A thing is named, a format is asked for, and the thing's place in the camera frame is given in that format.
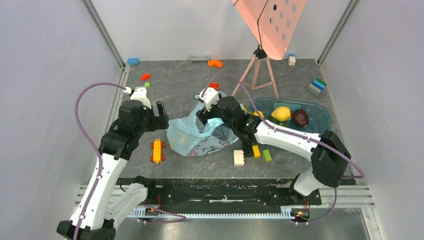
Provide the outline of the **light blue plastic bag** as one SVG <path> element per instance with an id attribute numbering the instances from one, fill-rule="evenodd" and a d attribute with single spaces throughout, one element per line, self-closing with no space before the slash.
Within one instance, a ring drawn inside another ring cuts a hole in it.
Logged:
<path id="1" fill-rule="evenodd" d="M 169 146 L 183 157 L 209 155 L 239 140 L 219 118 L 209 119 L 206 124 L 201 123 L 196 113 L 205 106 L 199 102 L 188 116 L 171 119 L 168 122 L 165 131 Z"/>

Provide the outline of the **yellow fake lemon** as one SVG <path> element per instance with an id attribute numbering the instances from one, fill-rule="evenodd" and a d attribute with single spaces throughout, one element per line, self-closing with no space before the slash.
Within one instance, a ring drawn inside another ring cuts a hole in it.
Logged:
<path id="1" fill-rule="evenodd" d="M 278 122 L 285 122 L 288 119 L 291 118 L 291 110 L 290 108 L 286 106 L 278 106 L 276 107 L 273 112 L 271 113 L 271 116 L 277 120 Z"/>

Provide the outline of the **dark red fake apple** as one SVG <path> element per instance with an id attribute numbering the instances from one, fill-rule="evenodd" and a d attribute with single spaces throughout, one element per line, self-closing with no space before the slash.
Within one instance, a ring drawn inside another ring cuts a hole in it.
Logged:
<path id="1" fill-rule="evenodd" d="M 295 110 L 291 115 L 291 120 L 294 124 L 302 128 L 305 128 L 310 123 L 309 116 L 303 109 Z"/>

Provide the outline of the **yellow fake fruit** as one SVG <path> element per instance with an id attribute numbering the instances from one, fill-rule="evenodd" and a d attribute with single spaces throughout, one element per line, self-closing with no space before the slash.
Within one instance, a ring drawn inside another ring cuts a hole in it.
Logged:
<path id="1" fill-rule="evenodd" d="M 254 111 L 252 114 L 254 116 L 258 116 L 258 117 L 262 117 L 262 118 L 265 117 L 262 111 Z"/>

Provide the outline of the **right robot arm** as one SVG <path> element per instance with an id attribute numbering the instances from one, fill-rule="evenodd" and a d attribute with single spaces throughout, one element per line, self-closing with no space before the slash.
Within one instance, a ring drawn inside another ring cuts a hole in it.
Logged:
<path id="1" fill-rule="evenodd" d="M 218 118 L 248 146 L 270 145 L 295 153 L 311 162 L 311 168 L 299 174 L 289 189 L 289 199 L 302 204 L 309 195 L 323 187 L 337 188 L 351 155 L 332 131 L 308 133 L 277 125 L 261 116 L 246 113 L 232 96 L 199 96 L 205 104 L 196 114 L 203 124 Z"/>

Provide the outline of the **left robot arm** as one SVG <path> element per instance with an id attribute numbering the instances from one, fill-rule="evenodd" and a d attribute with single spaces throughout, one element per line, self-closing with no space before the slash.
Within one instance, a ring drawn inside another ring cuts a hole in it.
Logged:
<path id="1" fill-rule="evenodd" d="M 139 100 L 126 100 L 119 107 L 118 118 L 100 140 L 100 159 L 76 212 L 69 220 L 58 223 L 56 232 L 63 238 L 113 240 L 117 228 L 138 204 L 151 204 L 156 200 L 155 181 L 137 176 L 112 205 L 108 204 L 116 182 L 143 134 L 169 127 L 163 102 L 157 101 L 156 107 L 158 115 Z"/>

